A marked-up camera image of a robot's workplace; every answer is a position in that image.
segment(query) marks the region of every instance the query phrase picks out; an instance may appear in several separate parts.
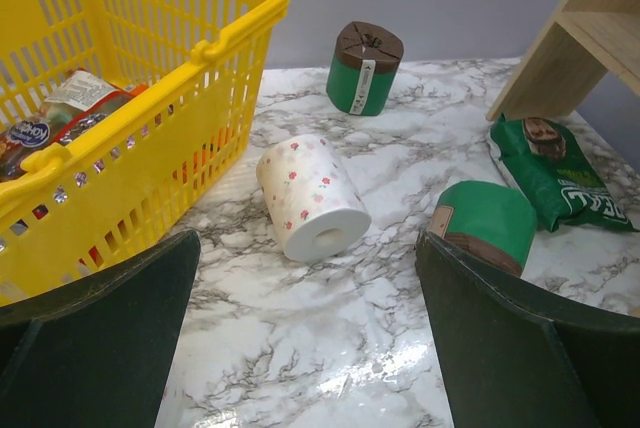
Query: gray wall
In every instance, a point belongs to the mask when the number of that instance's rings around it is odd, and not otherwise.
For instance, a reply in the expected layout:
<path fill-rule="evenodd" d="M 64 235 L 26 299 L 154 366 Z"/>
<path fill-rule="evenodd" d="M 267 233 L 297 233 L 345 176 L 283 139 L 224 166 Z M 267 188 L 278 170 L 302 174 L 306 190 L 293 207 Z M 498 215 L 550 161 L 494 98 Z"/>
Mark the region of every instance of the gray wall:
<path fill-rule="evenodd" d="M 327 65 L 335 37 L 352 20 L 396 33 L 406 60 L 520 56 L 558 0 L 291 0 L 274 31 L 272 67 Z M 606 79 L 581 113 L 640 169 L 640 103 L 617 80 Z"/>

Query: white marble surface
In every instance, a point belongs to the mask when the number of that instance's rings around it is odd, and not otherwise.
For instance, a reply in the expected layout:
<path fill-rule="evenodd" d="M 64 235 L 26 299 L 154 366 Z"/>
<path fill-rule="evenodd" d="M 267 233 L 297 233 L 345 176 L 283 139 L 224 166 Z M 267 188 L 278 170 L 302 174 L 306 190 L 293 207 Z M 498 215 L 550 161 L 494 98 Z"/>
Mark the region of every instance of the white marble surface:
<path fill-rule="evenodd" d="M 405 64 L 375 118 L 333 108 L 324 69 L 265 73 L 247 153 L 176 227 L 202 241 L 174 360 L 181 426 L 453 426 L 414 243 L 446 187 L 502 183 L 484 115 L 515 63 Z M 638 176 L 578 115 L 565 122 L 640 226 Z M 333 143 L 373 217 L 359 242 L 312 266 L 281 254 L 254 172 L 267 147 L 304 133 Z M 640 305 L 639 236 L 540 232 L 523 278 L 626 313 Z"/>

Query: brown lid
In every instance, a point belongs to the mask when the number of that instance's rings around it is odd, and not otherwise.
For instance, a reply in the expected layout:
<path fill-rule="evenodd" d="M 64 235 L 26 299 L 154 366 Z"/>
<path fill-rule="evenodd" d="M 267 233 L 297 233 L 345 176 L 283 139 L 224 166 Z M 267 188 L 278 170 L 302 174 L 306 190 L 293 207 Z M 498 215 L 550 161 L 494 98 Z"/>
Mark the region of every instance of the brown lid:
<path fill-rule="evenodd" d="M 390 73 L 398 69 L 404 54 L 402 41 L 384 28 L 353 21 L 338 35 L 335 55 L 343 64 L 359 70 L 362 60 L 374 60 L 376 73 Z"/>
<path fill-rule="evenodd" d="M 502 271 L 506 271 L 518 278 L 522 276 L 522 266 L 520 266 L 520 263 L 518 263 L 513 256 L 505 253 L 491 243 L 464 233 L 447 233 L 444 239 L 453 243 L 458 248 L 491 263 Z"/>

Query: green coffee bag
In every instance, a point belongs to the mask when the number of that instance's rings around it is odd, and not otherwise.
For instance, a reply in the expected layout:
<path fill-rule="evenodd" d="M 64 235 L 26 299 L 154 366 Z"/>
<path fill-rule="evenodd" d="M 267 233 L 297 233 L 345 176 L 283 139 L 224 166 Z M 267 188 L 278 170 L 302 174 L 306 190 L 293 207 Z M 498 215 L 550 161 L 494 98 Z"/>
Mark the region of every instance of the green coffee bag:
<path fill-rule="evenodd" d="M 542 118 L 501 117 L 488 142 L 502 176 L 529 199 L 548 231 L 585 223 L 637 231 L 564 126 Z"/>

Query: paper roll hole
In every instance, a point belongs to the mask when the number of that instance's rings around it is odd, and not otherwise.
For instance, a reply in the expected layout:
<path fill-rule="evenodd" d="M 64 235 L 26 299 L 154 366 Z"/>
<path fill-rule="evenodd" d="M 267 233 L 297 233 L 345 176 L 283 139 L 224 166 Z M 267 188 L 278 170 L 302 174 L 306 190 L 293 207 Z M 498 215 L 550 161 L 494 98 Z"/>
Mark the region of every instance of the paper roll hole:
<path fill-rule="evenodd" d="M 320 248 L 334 245 L 342 238 L 342 230 L 340 228 L 329 228 L 315 237 L 313 242 Z"/>

